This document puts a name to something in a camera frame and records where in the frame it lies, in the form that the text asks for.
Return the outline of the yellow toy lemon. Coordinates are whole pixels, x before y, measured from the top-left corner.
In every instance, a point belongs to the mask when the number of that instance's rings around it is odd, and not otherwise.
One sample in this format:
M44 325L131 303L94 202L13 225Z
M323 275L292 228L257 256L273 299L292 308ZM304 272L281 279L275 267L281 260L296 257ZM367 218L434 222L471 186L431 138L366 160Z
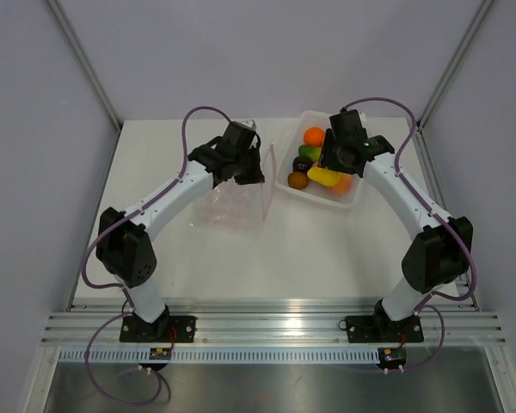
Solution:
M325 187L332 188L336 186L342 177L342 173L334 170L312 166L307 171L307 176L313 182L317 182Z

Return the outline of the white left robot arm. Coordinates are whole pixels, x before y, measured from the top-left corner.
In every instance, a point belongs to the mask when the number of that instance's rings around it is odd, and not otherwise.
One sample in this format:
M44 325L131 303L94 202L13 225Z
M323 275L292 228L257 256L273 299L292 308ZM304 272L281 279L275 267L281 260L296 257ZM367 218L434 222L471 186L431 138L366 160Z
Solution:
M219 184L264 183L260 148L252 120L231 121L222 135L184 157L176 177L133 206L122 211L110 207L101 214L95 254L132 306L123 321L128 341L160 342L174 325L152 279L157 268L155 238L185 207Z

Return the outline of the clear zip top bag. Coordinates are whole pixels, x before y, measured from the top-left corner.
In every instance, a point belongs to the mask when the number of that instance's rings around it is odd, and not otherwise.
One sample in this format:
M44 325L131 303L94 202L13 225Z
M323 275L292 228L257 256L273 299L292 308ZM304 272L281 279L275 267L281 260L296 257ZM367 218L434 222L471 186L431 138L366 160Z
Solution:
M191 226L240 233L258 232L273 200L277 160L274 144L261 157L264 183L239 186L234 180L220 184L192 206Z

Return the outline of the orange toy peach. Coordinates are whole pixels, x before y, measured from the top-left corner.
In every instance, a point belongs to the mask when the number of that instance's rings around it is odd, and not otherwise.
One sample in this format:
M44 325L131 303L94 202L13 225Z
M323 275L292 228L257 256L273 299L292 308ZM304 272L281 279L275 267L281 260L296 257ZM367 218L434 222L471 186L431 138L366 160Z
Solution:
M344 195L349 192L352 187L353 178L349 174L341 174L340 180L332 187L329 192L335 195Z

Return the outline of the black toy avocado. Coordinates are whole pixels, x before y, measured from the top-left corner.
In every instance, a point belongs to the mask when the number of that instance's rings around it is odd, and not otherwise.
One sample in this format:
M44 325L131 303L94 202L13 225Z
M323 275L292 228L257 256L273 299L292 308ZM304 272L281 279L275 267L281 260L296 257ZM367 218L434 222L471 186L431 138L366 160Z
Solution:
M292 161L292 171L307 173L308 170L313 166L314 161L306 156L295 157Z

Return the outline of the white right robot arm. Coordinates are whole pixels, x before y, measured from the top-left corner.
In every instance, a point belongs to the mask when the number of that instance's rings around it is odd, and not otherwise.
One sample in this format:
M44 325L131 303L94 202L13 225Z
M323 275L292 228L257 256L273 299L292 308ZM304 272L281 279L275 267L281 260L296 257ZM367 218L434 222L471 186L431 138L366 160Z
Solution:
M395 341L414 326L414 316L445 284L471 269L473 226L441 208L397 164L395 148L383 136L369 136L358 111L329 118L318 164L329 171L357 175L372 185L396 213L411 244L402 259L402 278L379 300L368 331L380 342Z

